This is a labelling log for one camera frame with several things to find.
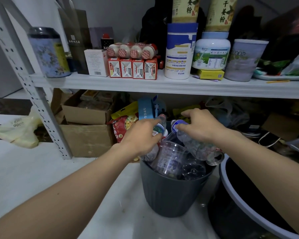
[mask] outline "black trash bin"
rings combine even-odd
[[[184,215],[215,168],[206,165],[206,175],[199,179],[176,180],[156,173],[143,160],[140,164],[146,201],[153,211],[164,217]]]
[[[220,182],[208,204],[208,215],[221,239],[299,239],[248,176],[226,158],[219,166]]]

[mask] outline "small yellow carton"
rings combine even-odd
[[[222,70],[201,70],[197,71],[197,75],[200,79],[204,80],[222,80],[224,77],[224,73]]]

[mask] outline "red snack bag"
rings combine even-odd
[[[138,113],[130,116],[121,116],[115,120],[111,120],[108,124],[113,124],[113,130],[118,143],[120,143],[126,131],[136,123],[138,120]]]

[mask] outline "yellow pencil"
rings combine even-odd
[[[267,81],[266,83],[267,84],[270,84],[270,83],[280,83],[280,82],[289,82],[290,80],[273,80],[273,81]]]

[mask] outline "white shelf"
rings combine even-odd
[[[214,82],[193,77],[186,80],[172,80],[164,76],[163,70],[158,71],[157,80],[110,78],[78,73],[64,78],[44,78],[42,75],[34,74],[31,78],[36,87],[299,99],[299,81],[267,84],[265,80],[258,79],[249,82],[226,79]]]

